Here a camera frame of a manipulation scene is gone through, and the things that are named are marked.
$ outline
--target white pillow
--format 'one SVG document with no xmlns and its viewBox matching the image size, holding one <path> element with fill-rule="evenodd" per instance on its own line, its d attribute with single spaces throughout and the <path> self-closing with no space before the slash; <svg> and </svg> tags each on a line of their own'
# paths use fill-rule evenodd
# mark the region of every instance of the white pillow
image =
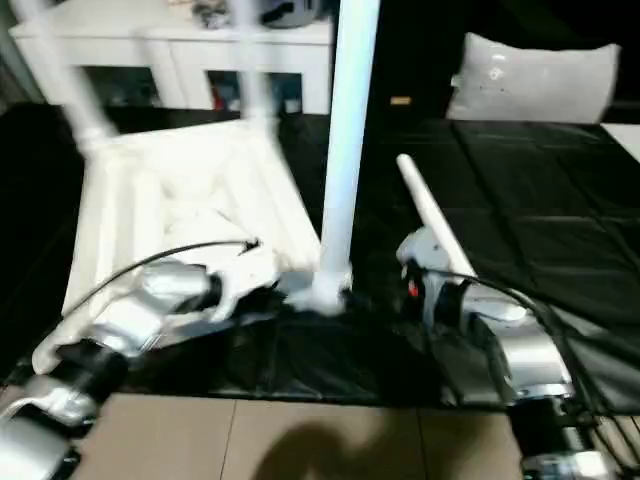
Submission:
<svg viewBox="0 0 640 480">
<path fill-rule="evenodd" d="M 596 123 L 613 94 L 619 47 L 523 50 L 467 33 L 448 118 Z"/>
</svg>

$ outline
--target black table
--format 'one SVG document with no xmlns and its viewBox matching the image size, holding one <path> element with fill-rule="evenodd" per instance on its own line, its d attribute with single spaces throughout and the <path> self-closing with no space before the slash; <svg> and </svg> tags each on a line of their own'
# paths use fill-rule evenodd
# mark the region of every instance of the black table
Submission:
<svg viewBox="0 0 640 480">
<path fill-rule="evenodd" d="M 229 118 L 158 109 L 109 114 L 122 132 Z M 279 138 L 319 231 L 328 119 L 287 118 Z M 420 226 L 395 166 L 404 152 L 416 160 L 478 273 L 579 312 L 561 319 L 580 363 L 610 408 L 640 413 L 640 164 L 597 126 L 443 120 L 367 138 L 352 243 L 362 305 L 336 319 L 285 312 L 154 352 L 125 391 L 440 404 L 442 381 L 431 353 L 419 328 L 398 314 L 404 289 L 395 250 Z M 83 164 L 51 107 L 20 106 L 0 118 L 0 145 L 12 152 L 4 155 L 0 179 L 7 222 L 0 374 L 15 382 L 28 364 L 25 352 L 57 321 Z M 499 407 L 482 359 L 462 346 L 441 353 L 464 380 L 460 406 Z"/>
</svg>

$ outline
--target tile floor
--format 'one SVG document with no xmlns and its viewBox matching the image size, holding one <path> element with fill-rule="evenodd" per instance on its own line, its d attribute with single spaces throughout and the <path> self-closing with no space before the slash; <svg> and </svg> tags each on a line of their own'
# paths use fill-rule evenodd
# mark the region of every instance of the tile floor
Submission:
<svg viewBox="0 0 640 480">
<path fill-rule="evenodd" d="M 118 395 L 74 480 L 515 480 L 506 418 Z"/>
</svg>

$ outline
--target cable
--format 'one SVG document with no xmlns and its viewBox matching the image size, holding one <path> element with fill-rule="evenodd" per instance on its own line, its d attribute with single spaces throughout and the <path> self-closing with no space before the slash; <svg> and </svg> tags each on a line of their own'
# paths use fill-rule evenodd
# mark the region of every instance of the cable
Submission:
<svg viewBox="0 0 640 480">
<path fill-rule="evenodd" d="M 98 292 L 102 291 L 109 284 L 111 284 L 111 283 L 115 282 L 116 280 L 118 280 L 120 277 L 126 275 L 129 272 L 132 272 L 136 268 L 142 267 L 142 266 L 147 265 L 147 264 L 149 264 L 151 262 L 155 262 L 156 260 L 159 260 L 161 258 L 165 258 L 165 257 L 168 257 L 170 255 L 175 255 L 176 253 L 186 252 L 188 250 L 196 250 L 196 249 L 199 249 L 199 248 L 206 248 L 206 247 L 219 247 L 219 246 L 225 246 L 225 245 L 244 245 L 245 248 L 240 253 L 240 255 L 242 255 L 242 254 L 248 252 L 249 250 L 255 248 L 258 244 L 259 243 L 257 242 L 257 240 L 256 241 L 227 240 L 227 241 L 218 241 L 218 242 L 193 243 L 193 244 L 190 244 L 190 245 L 183 245 L 182 247 L 171 248 L 169 250 L 164 250 L 162 252 L 155 253 L 153 255 L 149 255 L 148 257 L 143 258 L 142 260 L 140 260 L 138 262 L 132 263 L 131 265 L 118 270 L 113 275 L 111 275 L 109 278 L 107 278 L 106 280 L 102 281 L 100 284 L 98 284 L 97 286 L 95 286 L 94 288 L 89 290 L 89 292 L 87 292 L 82 298 L 80 298 L 80 300 L 78 300 L 71 307 L 69 307 L 67 310 L 62 312 L 62 320 L 64 320 L 65 318 L 69 317 L 70 315 L 73 315 L 80 308 L 82 308 L 82 306 L 84 306 L 84 304 L 86 304 L 89 300 L 91 300 L 91 298 L 93 298 L 94 295 L 96 295 Z"/>
</svg>

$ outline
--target white plastic pipe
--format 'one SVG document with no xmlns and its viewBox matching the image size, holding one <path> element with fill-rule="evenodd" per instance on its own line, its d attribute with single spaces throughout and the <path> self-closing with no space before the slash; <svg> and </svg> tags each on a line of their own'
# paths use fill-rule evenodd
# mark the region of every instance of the white plastic pipe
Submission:
<svg viewBox="0 0 640 480">
<path fill-rule="evenodd" d="M 62 48 L 51 31 L 50 7 L 46 0 L 12 0 L 13 8 L 23 22 L 30 22 L 34 42 L 40 56 L 41 72 L 64 99 L 64 111 L 71 123 L 76 142 L 83 150 L 91 151 L 91 142 L 103 142 L 113 135 L 114 129 L 98 107 L 95 93 L 83 73 L 70 66 Z"/>
<path fill-rule="evenodd" d="M 454 235 L 449 223 L 444 218 L 431 190 L 425 183 L 413 159 L 406 154 L 398 155 L 396 159 L 402 177 L 404 178 L 411 197 L 416 205 L 422 223 L 430 227 L 442 248 L 447 252 L 450 269 L 455 273 L 476 276 L 467 255 L 462 250 L 458 239 Z"/>
<path fill-rule="evenodd" d="M 345 0 L 340 5 L 317 277 L 340 278 L 350 271 L 349 251 L 379 10 L 380 0 Z"/>
<path fill-rule="evenodd" d="M 260 26 L 255 0 L 232 0 L 229 7 L 238 31 L 240 47 L 242 116 L 264 121 L 273 116 L 273 103 L 270 100 L 271 90 L 268 88 L 266 74 L 258 70 L 268 52 L 256 41 Z"/>
</svg>

